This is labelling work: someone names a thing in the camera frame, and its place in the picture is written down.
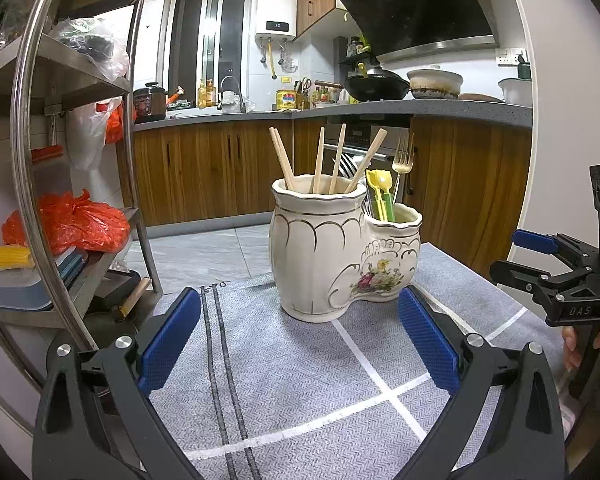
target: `cabinet handle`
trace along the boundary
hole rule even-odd
[[[418,153],[418,147],[413,147],[413,165],[416,163],[416,154]],[[407,181],[404,183],[404,189],[406,190],[407,195],[411,196],[415,193],[413,187],[411,187],[411,173],[413,173],[413,168],[411,171],[407,173]]]

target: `blue gripper pad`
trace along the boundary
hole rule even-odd
[[[435,385],[453,397],[460,388],[458,355],[427,309],[408,288],[404,288],[398,297],[398,317]]]
[[[170,307],[170,315],[140,357],[138,389],[146,396],[167,382],[184,345],[200,320],[200,295],[195,290],[189,289],[178,300],[178,304]]]
[[[551,236],[539,235],[524,229],[518,229],[513,233],[511,241],[518,247],[523,247],[536,253],[556,254],[558,244]]]

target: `window frame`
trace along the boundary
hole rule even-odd
[[[218,88],[220,86],[219,78],[219,58],[220,58],[220,30],[222,23],[222,9],[224,0],[218,0],[218,28],[216,29],[216,40],[214,41],[214,86]],[[205,30],[202,23],[206,19],[206,8],[208,6],[208,0],[202,0],[202,8],[200,9],[200,31],[198,33],[198,52],[196,59],[196,81],[202,80],[202,65],[203,65],[203,50],[205,43]],[[171,35],[173,33],[173,19],[175,15],[176,0],[171,0],[169,5],[169,16],[167,19],[166,34],[164,37],[164,64],[162,67],[162,86],[166,88],[169,83],[169,63],[171,57]],[[247,95],[247,79],[249,69],[249,31],[251,23],[251,0],[244,0],[244,17],[242,20],[242,56],[240,60],[240,87],[242,93]]]

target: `faucet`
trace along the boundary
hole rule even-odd
[[[222,96],[224,95],[224,82],[227,79],[233,79],[235,81],[235,85],[238,88],[238,97],[240,98],[240,112],[243,114],[247,113],[247,107],[244,104],[244,98],[242,97],[242,90],[240,89],[240,83],[238,83],[238,80],[232,75],[226,76],[220,82],[220,90],[219,90],[220,91],[220,102],[218,103],[218,110],[222,110]]]

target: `power outlet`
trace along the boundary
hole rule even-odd
[[[499,65],[510,65],[511,63],[511,58],[509,56],[509,49],[508,48],[497,48],[496,49],[496,62]]]
[[[526,48],[497,48],[496,63],[500,66],[517,66],[520,54],[528,61]]]

